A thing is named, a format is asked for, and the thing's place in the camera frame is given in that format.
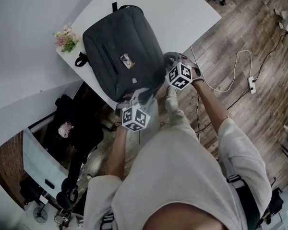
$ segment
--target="black bag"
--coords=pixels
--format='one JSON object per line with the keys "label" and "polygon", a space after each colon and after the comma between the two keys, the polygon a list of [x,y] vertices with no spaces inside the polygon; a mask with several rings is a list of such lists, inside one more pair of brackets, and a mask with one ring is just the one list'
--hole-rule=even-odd
{"label": "black bag", "polygon": [[[161,87],[166,69],[156,36],[136,6],[123,6],[83,33],[88,62],[103,91],[114,101],[137,89],[149,88],[139,100],[146,103]],[[126,54],[134,63],[125,66]]]}

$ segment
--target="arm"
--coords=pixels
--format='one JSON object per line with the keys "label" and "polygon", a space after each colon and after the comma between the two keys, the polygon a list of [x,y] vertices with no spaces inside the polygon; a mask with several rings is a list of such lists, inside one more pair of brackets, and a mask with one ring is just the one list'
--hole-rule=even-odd
{"label": "arm", "polygon": [[112,149],[105,164],[105,175],[115,175],[121,180],[124,178],[127,131],[123,126],[118,127]]}
{"label": "arm", "polygon": [[245,133],[229,118],[225,106],[203,81],[192,83],[219,136],[219,162],[225,177],[238,174],[248,184],[262,216],[271,199],[265,163]]}
{"label": "arm", "polygon": [[216,133],[218,133],[223,121],[229,118],[228,110],[216,98],[216,96],[210,91],[209,87],[203,81],[195,81],[192,83],[192,85],[200,95],[212,126]]}

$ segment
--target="floor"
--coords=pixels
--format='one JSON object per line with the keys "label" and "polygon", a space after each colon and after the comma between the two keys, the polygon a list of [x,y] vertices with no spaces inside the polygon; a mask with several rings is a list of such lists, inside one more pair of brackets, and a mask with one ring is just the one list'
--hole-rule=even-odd
{"label": "floor", "polygon": [[[207,82],[214,88],[227,89],[233,79],[236,53],[248,49],[252,53],[254,76],[266,55],[274,49],[284,32],[278,27],[273,9],[287,10],[288,0],[227,0],[226,6],[206,0],[222,19],[192,45],[197,63]],[[190,49],[185,54],[194,60]],[[250,56],[240,53],[236,79],[226,93],[215,92],[226,106],[231,106],[248,90],[247,77]],[[166,85],[157,94],[160,119],[168,118],[163,106]],[[280,144],[287,139],[282,126],[288,126],[288,35],[282,39],[274,53],[266,60],[258,81],[256,94],[246,94],[229,109],[232,118],[255,144],[266,163],[269,179],[277,178],[276,184],[284,188],[288,184],[288,158],[281,152]],[[197,93],[190,86],[179,94],[179,107],[185,112],[192,128],[197,131]],[[115,120],[107,107],[100,112],[103,119]],[[199,102],[200,129],[210,122]],[[105,138],[89,157],[81,173],[80,193],[87,187],[86,175],[100,173],[100,168],[110,149],[115,133],[104,132]],[[200,132],[201,143],[217,157],[217,136],[212,126]],[[129,171],[140,146],[137,135],[128,135],[126,167]]]}

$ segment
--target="backpack handle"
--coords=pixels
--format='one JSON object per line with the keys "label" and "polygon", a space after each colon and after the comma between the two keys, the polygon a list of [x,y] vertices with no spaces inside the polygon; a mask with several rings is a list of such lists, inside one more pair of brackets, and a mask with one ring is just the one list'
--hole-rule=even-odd
{"label": "backpack handle", "polygon": [[143,13],[143,10],[142,10],[141,8],[139,8],[138,6],[135,6],[135,5],[123,5],[123,6],[121,6],[121,7],[119,8],[119,10],[122,10],[122,9],[125,9],[125,8],[128,8],[128,7],[138,8],[138,9],[142,12],[142,14],[144,14],[144,13]]}
{"label": "backpack handle", "polygon": [[75,66],[83,67],[87,62],[88,62],[87,56],[84,53],[80,52],[79,57],[75,61]]}

